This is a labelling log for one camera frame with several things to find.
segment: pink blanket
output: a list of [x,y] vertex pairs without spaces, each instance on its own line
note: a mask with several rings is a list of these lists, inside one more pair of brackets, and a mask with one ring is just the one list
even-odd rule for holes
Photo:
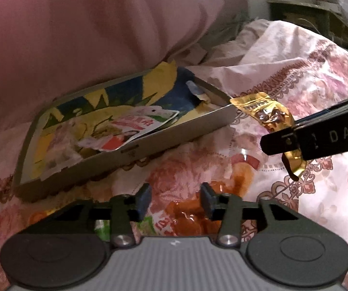
[[[285,22],[253,22],[237,40],[218,46],[205,63],[190,69],[232,96],[265,91],[296,118],[348,97],[348,52]],[[153,187],[149,209],[153,231],[173,235],[175,224],[167,206],[173,200],[194,198],[201,182],[234,183],[232,153],[244,148],[261,154],[258,143],[265,133],[253,119],[238,112],[231,126],[159,157],[132,163],[101,180],[26,204],[13,197],[10,184],[28,127],[26,123],[0,134],[0,247],[9,236],[43,217],[43,211],[78,198],[104,201],[112,195],[134,193],[145,181]],[[245,200],[275,198],[348,242],[348,153],[311,161],[298,182],[289,178],[280,156],[263,157],[250,182],[241,192]],[[250,239],[255,231],[253,224],[245,223],[244,238]],[[145,233],[138,229],[139,235]],[[348,288],[348,274],[344,284]],[[7,286],[0,267],[0,290]]]
[[0,132],[53,99],[153,68],[198,40],[223,0],[0,0]]

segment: floral bedsheet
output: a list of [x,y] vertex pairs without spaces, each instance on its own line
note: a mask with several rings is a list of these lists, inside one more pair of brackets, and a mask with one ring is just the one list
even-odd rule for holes
[[[236,40],[217,46],[204,63],[189,69],[234,97],[267,92],[296,119],[348,98],[348,52],[285,22],[252,22]],[[175,220],[167,210],[170,203],[194,198],[201,182],[235,183],[232,155],[240,149],[259,159],[257,170],[245,175],[246,182],[240,184],[244,200],[275,198],[348,242],[348,153],[311,161],[302,178],[294,182],[280,156],[261,153],[264,129],[239,111],[231,126],[30,204],[20,202],[11,192],[28,128],[29,123],[0,134],[0,248],[8,237],[45,217],[47,211],[76,199],[106,201],[113,195],[135,193],[146,181],[153,187],[149,226],[135,226],[135,233],[175,235]],[[245,240],[255,233],[255,224],[244,223]],[[348,274],[344,285],[348,288]],[[7,286],[0,267],[0,290]]]

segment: pink pillow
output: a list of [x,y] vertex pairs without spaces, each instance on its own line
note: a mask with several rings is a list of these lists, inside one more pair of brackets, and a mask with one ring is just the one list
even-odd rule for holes
[[0,131],[194,44],[222,0],[0,0]]

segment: orange plastic wrapper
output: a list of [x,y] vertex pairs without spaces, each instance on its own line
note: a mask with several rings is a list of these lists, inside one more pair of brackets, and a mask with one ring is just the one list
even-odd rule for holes
[[[273,100],[266,93],[249,94],[231,99],[231,103],[239,110],[256,119],[268,132],[292,127],[295,120],[289,110],[281,103]],[[290,178],[297,182],[306,169],[307,161],[302,158],[301,150],[285,152],[282,162]]]
[[[231,178],[224,181],[212,181],[209,184],[218,194],[230,193],[243,197],[252,183],[254,172],[261,165],[262,155],[241,148],[231,152],[233,153]],[[171,228],[177,236],[209,235],[213,237],[221,226],[221,221],[210,221],[206,217],[201,207],[199,192],[193,199],[170,202],[165,211],[172,220]]]

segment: black round pad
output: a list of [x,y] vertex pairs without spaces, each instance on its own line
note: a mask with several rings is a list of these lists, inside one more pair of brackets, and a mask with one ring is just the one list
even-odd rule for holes
[[348,270],[348,244],[336,234],[258,233],[246,254],[264,276],[300,288],[332,284]]
[[107,257],[95,234],[17,234],[0,251],[0,263],[16,285],[65,288],[95,274]]

